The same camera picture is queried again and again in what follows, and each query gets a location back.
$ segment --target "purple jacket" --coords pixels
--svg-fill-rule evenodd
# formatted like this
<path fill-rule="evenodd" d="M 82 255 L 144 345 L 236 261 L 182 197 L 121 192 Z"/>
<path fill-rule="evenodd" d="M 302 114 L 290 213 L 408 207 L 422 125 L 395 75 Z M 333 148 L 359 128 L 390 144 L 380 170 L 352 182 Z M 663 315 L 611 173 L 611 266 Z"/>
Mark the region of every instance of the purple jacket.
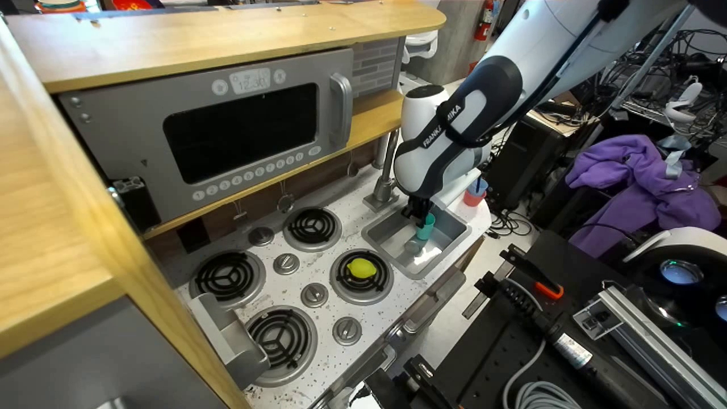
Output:
<path fill-rule="evenodd" d="M 642 133 L 607 138 L 582 152 L 566 174 L 570 188 L 608 188 L 626 182 L 588 223 L 570 236 L 570 244 L 591 256 L 603 256 L 625 234 L 639 232 L 653 220 L 663 230 L 720 224 L 720 212 L 700 188 L 700 174 L 683 166 L 680 178 L 665 174 L 665 163 L 654 144 Z"/>

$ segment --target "microwave window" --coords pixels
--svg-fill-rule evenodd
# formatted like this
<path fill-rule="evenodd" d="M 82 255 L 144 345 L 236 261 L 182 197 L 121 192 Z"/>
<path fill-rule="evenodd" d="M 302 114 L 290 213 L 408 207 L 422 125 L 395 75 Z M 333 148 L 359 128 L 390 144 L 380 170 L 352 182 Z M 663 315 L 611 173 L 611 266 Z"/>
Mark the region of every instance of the microwave window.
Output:
<path fill-rule="evenodd" d="M 249 95 L 163 120 L 165 140 L 186 183 L 311 144 L 315 83 Z"/>

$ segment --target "red object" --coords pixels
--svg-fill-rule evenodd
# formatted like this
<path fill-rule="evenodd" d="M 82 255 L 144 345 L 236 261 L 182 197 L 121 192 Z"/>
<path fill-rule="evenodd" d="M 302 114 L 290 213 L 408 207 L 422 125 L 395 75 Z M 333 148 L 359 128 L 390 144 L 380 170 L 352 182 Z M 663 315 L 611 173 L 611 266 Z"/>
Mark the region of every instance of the red object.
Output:
<path fill-rule="evenodd" d="M 484 192 L 473 192 L 470 188 L 463 191 L 461 203 L 467 207 L 478 207 L 484 200 Z"/>
<path fill-rule="evenodd" d="M 474 30 L 474 41 L 487 41 L 489 30 L 491 30 L 491 25 L 480 20 L 478 30 Z"/>
<path fill-rule="evenodd" d="M 478 27 L 474 27 L 474 41 L 487 41 L 487 33 L 494 25 L 494 9 L 496 9 L 496 2 L 494 0 L 484 0 L 482 4 L 482 15 L 478 20 Z"/>
<path fill-rule="evenodd" d="M 566 296 L 566 288 L 558 287 L 558 290 L 553 290 L 550 287 L 546 287 L 544 281 L 537 281 L 537 294 L 544 296 L 550 303 L 558 303 Z"/>
<path fill-rule="evenodd" d="M 147 0 L 112 0 L 114 9 L 154 9 Z"/>

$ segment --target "microwave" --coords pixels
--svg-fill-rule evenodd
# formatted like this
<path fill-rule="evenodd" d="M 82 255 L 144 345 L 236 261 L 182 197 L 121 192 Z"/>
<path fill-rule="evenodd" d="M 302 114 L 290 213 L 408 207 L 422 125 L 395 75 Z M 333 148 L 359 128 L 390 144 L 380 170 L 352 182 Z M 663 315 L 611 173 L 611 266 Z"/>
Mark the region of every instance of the microwave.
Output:
<path fill-rule="evenodd" d="M 341 149 L 352 122 L 352 54 L 313 52 L 56 99 L 145 230 Z"/>

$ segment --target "wooden shelf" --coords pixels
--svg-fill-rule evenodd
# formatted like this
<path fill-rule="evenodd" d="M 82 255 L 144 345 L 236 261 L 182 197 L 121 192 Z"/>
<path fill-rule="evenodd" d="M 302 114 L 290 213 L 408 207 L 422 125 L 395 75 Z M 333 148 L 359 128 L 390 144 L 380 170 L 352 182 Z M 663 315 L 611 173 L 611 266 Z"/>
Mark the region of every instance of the wooden shelf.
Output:
<path fill-rule="evenodd" d="M 355 148 L 362 148 L 362 145 L 365 145 L 371 140 L 377 140 L 387 131 L 400 128 L 400 119 L 402 119 L 402 95 L 398 90 L 389 90 L 389 92 L 367 97 L 365 103 L 362 103 L 357 106 L 357 114 L 355 114 L 352 128 L 349 128 L 347 145 L 342 149 L 339 149 L 337 155 L 323 156 L 323 159 L 311 162 L 307 166 L 299 166 L 299 169 L 296 169 L 290 173 L 283 173 L 283 174 L 277 174 L 277 178 L 266 179 L 261 183 L 255 183 L 253 188 L 246 188 L 246 191 L 239 191 L 233 195 L 228 195 L 228 197 L 222 197 L 217 203 L 211 203 L 211 205 L 197 208 L 197 212 L 185 213 L 182 219 L 175 219 L 175 220 L 169 220 L 163 224 L 149 228 L 147 232 L 144 232 L 144 238 L 149 240 L 154 236 L 162 236 L 162 234 L 165 234 L 171 230 L 178 230 L 178 228 L 182 228 L 182 224 L 186 224 L 186 223 L 190 223 L 190 220 L 195 220 L 195 219 L 200 219 L 204 213 L 211 213 L 211 212 L 215 212 L 215 208 L 220 208 L 224 205 L 231 205 L 231 203 L 236 203 L 241 197 L 258 192 L 258 191 L 264 191 L 264 188 L 267 188 L 273 183 L 280 183 L 280 182 L 298 174 L 298 173 L 315 169 L 323 162 L 330 162 L 330 159 L 341 156 L 341 155 L 346 155 L 346 152 L 349 152 Z"/>
<path fill-rule="evenodd" d="M 413 0 L 224 9 L 79 20 L 6 15 L 49 92 L 204 70 L 436 30 Z"/>

